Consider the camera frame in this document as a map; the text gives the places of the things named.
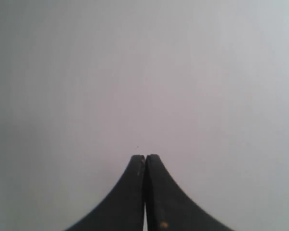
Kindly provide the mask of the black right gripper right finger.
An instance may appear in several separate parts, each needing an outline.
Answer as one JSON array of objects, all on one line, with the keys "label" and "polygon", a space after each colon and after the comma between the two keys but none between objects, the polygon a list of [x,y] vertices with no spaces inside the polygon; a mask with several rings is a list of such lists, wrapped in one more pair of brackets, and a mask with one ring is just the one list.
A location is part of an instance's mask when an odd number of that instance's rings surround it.
[{"label": "black right gripper right finger", "polygon": [[157,154],[146,157],[144,199],[149,231],[230,231],[193,202]]}]

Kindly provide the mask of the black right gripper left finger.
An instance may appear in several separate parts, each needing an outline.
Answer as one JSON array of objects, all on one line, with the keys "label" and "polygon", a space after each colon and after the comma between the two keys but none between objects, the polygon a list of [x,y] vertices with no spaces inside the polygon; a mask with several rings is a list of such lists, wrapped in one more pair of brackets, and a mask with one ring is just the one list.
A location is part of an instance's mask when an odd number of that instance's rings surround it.
[{"label": "black right gripper left finger", "polygon": [[143,181],[145,157],[133,155],[122,176],[89,214],[69,231],[142,231],[144,227]]}]

